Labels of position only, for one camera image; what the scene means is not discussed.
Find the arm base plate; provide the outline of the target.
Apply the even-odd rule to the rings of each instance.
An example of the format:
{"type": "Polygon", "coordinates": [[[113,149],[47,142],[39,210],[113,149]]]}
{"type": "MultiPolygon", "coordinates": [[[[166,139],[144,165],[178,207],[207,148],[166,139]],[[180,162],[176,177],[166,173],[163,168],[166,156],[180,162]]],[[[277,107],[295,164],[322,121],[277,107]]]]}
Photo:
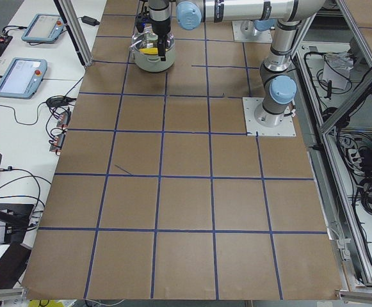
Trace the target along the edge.
{"type": "Polygon", "coordinates": [[[270,29],[275,19],[239,20],[232,22],[235,42],[272,43],[270,29]]]}
{"type": "Polygon", "coordinates": [[[281,114],[270,114],[263,108],[262,97],[243,97],[243,111],[247,136],[276,138],[296,137],[289,106],[281,114]]]}

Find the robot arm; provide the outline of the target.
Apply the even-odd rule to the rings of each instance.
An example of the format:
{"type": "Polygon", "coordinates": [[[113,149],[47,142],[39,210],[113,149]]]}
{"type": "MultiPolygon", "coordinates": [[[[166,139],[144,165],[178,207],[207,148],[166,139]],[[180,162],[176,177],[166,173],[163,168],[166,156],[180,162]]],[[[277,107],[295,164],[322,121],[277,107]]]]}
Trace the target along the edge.
{"type": "Polygon", "coordinates": [[[177,1],[176,18],[183,29],[192,30],[202,22],[270,19],[277,21],[270,53],[261,65],[266,96],[254,111],[257,123],[264,127],[278,126],[286,107],[296,95],[296,83],[282,77],[290,64],[298,25],[313,16],[323,1],[177,1]]]}
{"type": "Polygon", "coordinates": [[[149,0],[149,20],[154,34],[158,36],[158,56],[166,61],[167,36],[171,30],[169,1],[149,0]]]}

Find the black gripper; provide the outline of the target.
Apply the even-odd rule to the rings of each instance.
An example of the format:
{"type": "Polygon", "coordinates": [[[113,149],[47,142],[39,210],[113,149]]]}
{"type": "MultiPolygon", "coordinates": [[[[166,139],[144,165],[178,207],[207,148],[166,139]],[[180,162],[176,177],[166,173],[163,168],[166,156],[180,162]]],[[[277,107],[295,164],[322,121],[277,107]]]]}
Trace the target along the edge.
{"type": "Polygon", "coordinates": [[[152,23],[152,29],[158,36],[158,56],[161,61],[166,61],[166,48],[167,48],[167,36],[170,32],[170,19],[163,21],[154,20],[152,23]]]}

